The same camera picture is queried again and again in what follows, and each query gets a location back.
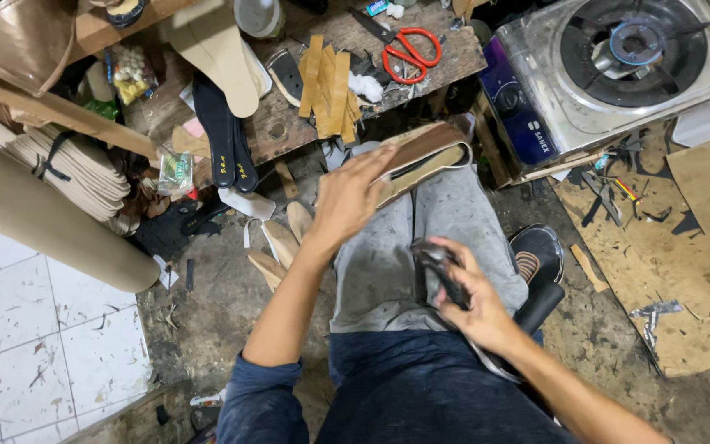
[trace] person's right hand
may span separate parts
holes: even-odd
[[[444,288],[440,288],[435,303],[440,315],[457,326],[468,338],[491,352],[502,355],[513,348],[525,335],[514,319],[508,316],[495,288],[478,268],[478,263],[468,247],[441,237],[429,237],[429,242],[447,247],[454,253],[462,267],[449,265],[448,274],[459,282],[470,295],[470,310],[464,311],[447,301]]]
[[[375,179],[396,156],[399,147],[385,144],[347,160],[320,177],[314,223],[306,236],[325,250],[335,252],[344,241],[363,228],[374,214],[384,181]]]

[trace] gas stove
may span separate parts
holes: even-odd
[[[703,0],[562,0],[500,27],[481,85],[525,172],[710,100]]]

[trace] leg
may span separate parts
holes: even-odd
[[[362,151],[357,148],[353,155]],[[341,246],[335,260],[331,333],[444,329],[430,317],[429,308],[417,301],[409,253],[412,240],[413,202],[406,194],[378,211]]]
[[[415,197],[415,236],[443,236],[469,247],[513,315],[527,300],[528,286],[515,267],[514,254],[475,171],[469,166],[444,171],[421,183]],[[429,301],[437,288],[438,279],[427,272]]]

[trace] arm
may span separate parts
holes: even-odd
[[[374,214],[383,183],[371,182],[396,151],[396,146],[386,145],[352,157],[320,178],[314,223],[251,331],[243,359],[265,367],[297,363],[300,359],[322,273],[336,250]]]
[[[514,365],[578,439],[606,444],[670,444],[670,439],[577,378],[525,334],[508,316],[467,247],[445,238],[429,240],[458,255],[464,268],[451,266],[449,273],[471,295],[470,310],[464,311],[446,302],[445,290],[441,289],[436,298],[440,314],[478,345]]]

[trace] concrete floor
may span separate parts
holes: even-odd
[[[321,153],[299,149],[286,160],[300,190],[297,199],[310,207],[321,174]],[[279,204],[275,219],[286,224],[287,199],[277,178],[269,178],[265,185],[271,187],[268,196]],[[557,231],[565,247],[581,242],[547,183],[544,197],[531,197],[525,185],[493,194],[490,200],[507,234],[543,222]],[[159,379],[191,378],[200,395],[218,392],[226,384],[234,357],[271,297],[262,275],[242,249],[245,219],[224,216],[220,223],[220,235],[195,236],[174,262],[181,278],[170,294],[158,287],[138,295]],[[257,225],[251,225],[251,246],[269,254]],[[196,262],[195,288],[186,292],[185,263],[191,257]],[[710,442],[710,371],[676,379],[658,376],[612,291],[596,293],[568,249],[562,285],[567,296],[542,327],[545,348],[607,396],[675,437],[676,442]],[[327,377],[326,339],[334,300],[334,277],[329,272],[311,319],[303,353],[304,372],[295,389],[312,439],[334,396]],[[179,330],[165,321],[172,303],[177,304],[172,320]]]

